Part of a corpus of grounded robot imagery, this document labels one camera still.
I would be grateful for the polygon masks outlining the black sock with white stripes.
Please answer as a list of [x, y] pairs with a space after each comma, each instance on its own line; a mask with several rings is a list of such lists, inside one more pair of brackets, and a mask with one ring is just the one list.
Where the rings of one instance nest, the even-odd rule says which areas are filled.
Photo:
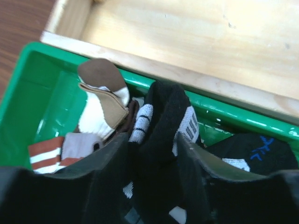
[[155, 81], [128, 140], [125, 223], [176, 222], [170, 211], [184, 199], [177, 162], [178, 133], [194, 143], [200, 140], [194, 107], [180, 85]]

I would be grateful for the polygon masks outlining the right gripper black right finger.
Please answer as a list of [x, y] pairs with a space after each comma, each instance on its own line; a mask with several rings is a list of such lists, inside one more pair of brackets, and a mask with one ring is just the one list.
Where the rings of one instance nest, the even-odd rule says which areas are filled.
[[189, 224], [296, 224], [299, 173], [264, 176], [231, 166], [179, 133], [178, 168]]

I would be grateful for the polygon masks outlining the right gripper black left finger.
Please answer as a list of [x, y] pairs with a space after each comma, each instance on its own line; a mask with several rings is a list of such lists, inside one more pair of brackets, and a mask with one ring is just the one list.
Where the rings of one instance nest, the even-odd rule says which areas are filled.
[[53, 174], [0, 169], [3, 224], [121, 224], [128, 136]]

